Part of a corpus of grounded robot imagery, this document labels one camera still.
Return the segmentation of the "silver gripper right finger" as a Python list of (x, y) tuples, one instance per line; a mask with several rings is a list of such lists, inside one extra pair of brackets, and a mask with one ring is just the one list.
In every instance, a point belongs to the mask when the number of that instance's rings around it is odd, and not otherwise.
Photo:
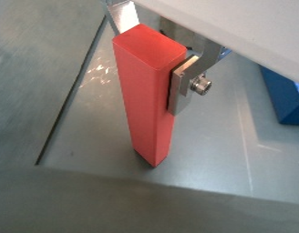
[(190, 104), (194, 94), (205, 96), (211, 89), (211, 81), (206, 77), (207, 70), (218, 63), (222, 46), (206, 41), (202, 55), (191, 54), (173, 68), (170, 74), (169, 112), (177, 116)]

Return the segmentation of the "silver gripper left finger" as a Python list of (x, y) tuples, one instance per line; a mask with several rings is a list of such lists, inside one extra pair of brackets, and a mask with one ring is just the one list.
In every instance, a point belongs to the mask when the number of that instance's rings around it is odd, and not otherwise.
[(103, 0), (103, 7), (116, 35), (140, 23), (135, 3), (131, 0)]

